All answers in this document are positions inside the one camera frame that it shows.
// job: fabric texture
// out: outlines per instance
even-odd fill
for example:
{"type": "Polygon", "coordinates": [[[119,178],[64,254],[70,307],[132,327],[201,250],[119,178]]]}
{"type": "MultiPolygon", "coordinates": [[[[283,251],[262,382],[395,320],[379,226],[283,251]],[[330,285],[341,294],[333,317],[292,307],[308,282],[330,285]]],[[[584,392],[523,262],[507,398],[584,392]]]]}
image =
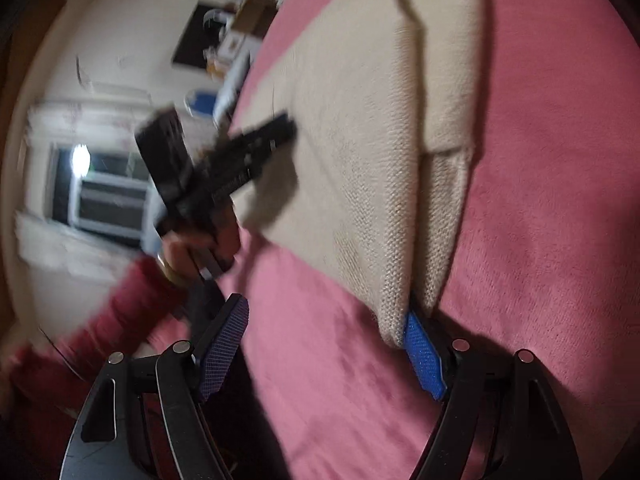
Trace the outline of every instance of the fabric texture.
{"type": "Polygon", "coordinates": [[[482,0],[334,0],[272,67],[239,120],[286,110],[246,227],[337,280],[402,346],[412,277],[436,305],[473,150],[482,0]]]}
{"type": "MultiPolygon", "coordinates": [[[[328,1],[286,0],[239,114],[328,1]]],[[[640,50],[608,0],[489,11],[479,161],[438,313],[472,344],[536,354],[594,480],[640,418],[640,50]]],[[[252,306],[242,345],[292,476],[409,478],[439,406],[404,352],[291,251],[247,233],[242,246],[223,290],[252,306]]]]}

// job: blue object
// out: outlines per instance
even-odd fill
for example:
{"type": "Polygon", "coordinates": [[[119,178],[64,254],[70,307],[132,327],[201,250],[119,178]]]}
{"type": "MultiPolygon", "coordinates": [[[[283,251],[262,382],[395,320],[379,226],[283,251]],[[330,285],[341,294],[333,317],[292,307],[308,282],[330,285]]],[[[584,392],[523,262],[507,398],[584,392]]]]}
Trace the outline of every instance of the blue object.
{"type": "Polygon", "coordinates": [[[213,117],[213,110],[216,107],[216,94],[206,90],[193,90],[185,97],[184,105],[191,115],[198,114],[213,117]]]}
{"type": "Polygon", "coordinates": [[[442,400],[447,392],[442,377],[442,360],[413,312],[409,312],[406,319],[404,349],[422,389],[427,390],[435,400],[442,400]]]}
{"type": "Polygon", "coordinates": [[[248,323],[249,302],[240,298],[200,363],[199,391],[203,400],[209,399],[222,387],[248,323]]]}

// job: light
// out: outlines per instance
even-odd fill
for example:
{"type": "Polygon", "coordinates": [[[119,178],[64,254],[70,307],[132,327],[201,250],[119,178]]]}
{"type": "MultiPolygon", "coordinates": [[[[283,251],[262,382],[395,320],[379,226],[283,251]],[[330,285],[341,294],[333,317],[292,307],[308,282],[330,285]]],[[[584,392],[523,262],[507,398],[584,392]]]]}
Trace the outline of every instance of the light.
{"type": "Polygon", "coordinates": [[[91,155],[85,144],[78,144],[71,154],[71,171],[74,177],[82,178],[89,173],[91,165],[91,155]]]}

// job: window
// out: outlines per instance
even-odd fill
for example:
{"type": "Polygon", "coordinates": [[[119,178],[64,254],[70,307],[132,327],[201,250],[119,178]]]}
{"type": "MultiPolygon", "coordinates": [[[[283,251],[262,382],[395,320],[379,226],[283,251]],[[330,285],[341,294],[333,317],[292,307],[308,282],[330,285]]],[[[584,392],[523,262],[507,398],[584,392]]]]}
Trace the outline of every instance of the window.
{"type": "Polygon", "coordinates": [[[74,146],[57,149],[53,162],[53,220],[140,248],[153,187],[137,153],[74,146]]]}

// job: bed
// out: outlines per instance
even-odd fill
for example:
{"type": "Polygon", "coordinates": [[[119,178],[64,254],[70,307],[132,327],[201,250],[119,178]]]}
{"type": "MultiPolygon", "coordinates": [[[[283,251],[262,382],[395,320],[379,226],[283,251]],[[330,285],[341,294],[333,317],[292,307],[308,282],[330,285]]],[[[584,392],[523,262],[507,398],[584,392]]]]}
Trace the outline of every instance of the bed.
{"type": "MultiPolygon", "coordinates": [[[[285,1],[236,117],[330,1],[285,1]]],[[[436,315],[535,352],[597,478],[640,418],[640,50],[608,0],[487,12],[481,137],[436,315]]],[[[404,352],[334,280],[259,234],[242,241],[221,285],[250,300],[244,353],[293,478],[409,478],[439,407],[404,352]]]]}

